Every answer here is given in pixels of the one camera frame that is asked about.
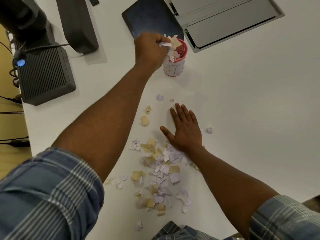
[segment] blue plaid sleeve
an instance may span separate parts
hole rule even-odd
[[[250,240],[320,239],[320,214],[284,195],[263,203],[250,225]]]
[[[103,199],[85,161],[49,148],[0,181],[0,239],[85,239]]]

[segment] black tablet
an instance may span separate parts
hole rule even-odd
[[[164,0],[138,0],[122,13],[132,36],[142,32],[166,34],[184,40],[183,29]]]

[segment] hand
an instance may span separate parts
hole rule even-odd
[[[181,107],[175,104],[178,114],[174,108],[170,113],[176,125],[176,134],[173,135],[166,127],[161,126],[160,130],[168,138],[171,145],[183,152],[189,152],[194,146],[202,146],[202,135],[198,126],[197,118],[191,110],[188,111],[183,104]]]
[[[159,47],[159,43],[170,40],[165,36],[155,33],[142,33],[135,41],[136,65],[148,66],[152,73],[163,64],[168,55],[168,47]]]

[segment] white desk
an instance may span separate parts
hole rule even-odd
[[[36,0],[64,43],[55,0]],[[81,112],[108,92],[134,64],[133,39],[121,13],[135,0],[99,0],[88,5],[100,50],[83,57],[66,47],[77,85],[75,92],[40,106],[24,104],[32,153],[50,146]],[[143,92],[129,141],[153,136],[164,141],[160,125],[174,129],[169,99],[185,103],[197,117],[203,143],[216,156],[302,202],[320,193],[320,0],[275,0],[285,17],[241,34],[197,54],[191,49],[185,71],[177,78],[158,70]],[[156,94],[165,96],[156,101]],[[150,101],[150,125],[139,118]],[[140,154],[128,145],[110,176],[142,168]],[[236,232],[223,215],[202,176],[183,164],[183,180],[193,204],[181,213],[173,201],[165,216],[136,210],[137,191],[105,187],[105,204],[88,239],[150,239],[173,220],[217,238]],[[144,230],[135,223],[142,220]]]

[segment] paper cup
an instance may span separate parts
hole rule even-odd
[[[166,73],[166,75],[168,76],[179,76],[182,72],[183,72],[183,68],[184,68],[184,62],[186,61],[186,56],[187,56],[187,53],[188,53],[188,46],[187,44],[181,40],[181,39],[178,39],[182,45],[180,45],[177,49],[176,49],[176,52],[179,53],[180,55],[180,59],[172,62],[170,60],[169,57],[167,57],[165,60],[164,60],[164,63],[163,63],[163,71]]]

